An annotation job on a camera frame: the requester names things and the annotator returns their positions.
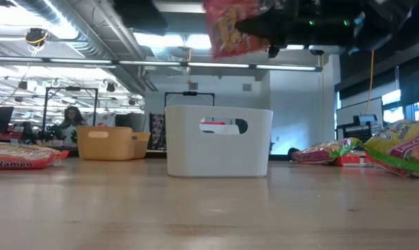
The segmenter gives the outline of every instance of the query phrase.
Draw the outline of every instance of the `yellow cable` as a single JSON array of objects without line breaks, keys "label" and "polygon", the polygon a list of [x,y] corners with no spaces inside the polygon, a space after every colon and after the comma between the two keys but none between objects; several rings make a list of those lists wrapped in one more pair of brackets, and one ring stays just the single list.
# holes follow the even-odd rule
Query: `yellow cable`
[{"label": "yellow cable", "polygon": [[371,51],[370,90],[368,90],[367,115],[370,112],[371,91],[373,89],[373,74],[375,72],[375,51]]},{"label": "yellow cable", "polygon": [[47,36],[49,35],[49,33],[48,32],[46,32],[45,33],[45,36],[43,37],[43,38],[41,38],[41,39],[39,39],[39,40],[37,40],[37,41],[28,41],[27,40],[27,33],[25,33],[24,34],[24,39],[26,40],[26,42],[28,42],[29,44],[35,44],[35,43],[40,43],[40,42],[42,42],[42,41],[44,41],[46,38],[47,38]]}]

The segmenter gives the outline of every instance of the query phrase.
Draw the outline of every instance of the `noodle package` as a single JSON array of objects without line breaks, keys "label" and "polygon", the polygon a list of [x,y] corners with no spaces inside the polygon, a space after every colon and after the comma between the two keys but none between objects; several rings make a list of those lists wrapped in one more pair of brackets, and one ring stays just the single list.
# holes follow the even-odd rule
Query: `noodle package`
[{"label": "noodle package", "polygon": [[360,145],[362,142],[356,138],[319,143],[309,149],[293,153],[293,159],[306,164],[330,163]]},{"label": "noodle package", "polygon": [[419,122],[400,120],[364,144],[373,165],[400,176],[419,176]]},{"label": "noodle package", "polygon": [[68,154],[69,151],[0,142],[0,169],[43,169]]},{"label": "noodle package", "polygon": [[206,0],[204,8],[214,59],[269,47],[267,40],[236,29],[236,22],[260,13],[258,0]]}]

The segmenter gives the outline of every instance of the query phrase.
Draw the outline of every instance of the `red bag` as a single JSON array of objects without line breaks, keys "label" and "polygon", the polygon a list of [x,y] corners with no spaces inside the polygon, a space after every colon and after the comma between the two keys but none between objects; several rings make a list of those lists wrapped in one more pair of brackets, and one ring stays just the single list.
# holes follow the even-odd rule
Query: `red bag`
[{"label": "red bag", "polygon": [[204,8],[214,59],[269,47],[267,40],[236,29],[237,21],[260,14],[257,0],[207,0]]},{"label": "red bag", "polygon": [[44,169],[68,154],[69,151],[0,142],[0,169]]}]

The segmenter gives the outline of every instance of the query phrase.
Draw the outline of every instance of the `table surface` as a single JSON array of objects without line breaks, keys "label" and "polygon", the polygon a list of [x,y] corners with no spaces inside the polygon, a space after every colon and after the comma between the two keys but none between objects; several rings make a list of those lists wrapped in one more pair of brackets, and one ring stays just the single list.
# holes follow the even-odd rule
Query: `table surface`
[{"label": "table surface", "polygon": [[271,162],[182,179],[166,161],[0,171],[2,249],[419,249],[419,179]]}]

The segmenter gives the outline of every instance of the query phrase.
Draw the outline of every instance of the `bin handle hole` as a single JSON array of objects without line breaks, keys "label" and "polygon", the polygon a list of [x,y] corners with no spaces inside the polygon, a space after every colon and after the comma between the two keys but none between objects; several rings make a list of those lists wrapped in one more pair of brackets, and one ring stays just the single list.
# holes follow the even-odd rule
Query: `bin handle hole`
[{"label": "bin handle hole", "polygon": [[90,131],[88,133],[88,136],[90,138],[108,138],[109,137],[109,133],[105,132],[105,131]]},{"label": "bin handle hole", "polygon": [[242,135],[247,132],[248,123],[241,118],[204,117],[199,127],[203,133]]}]

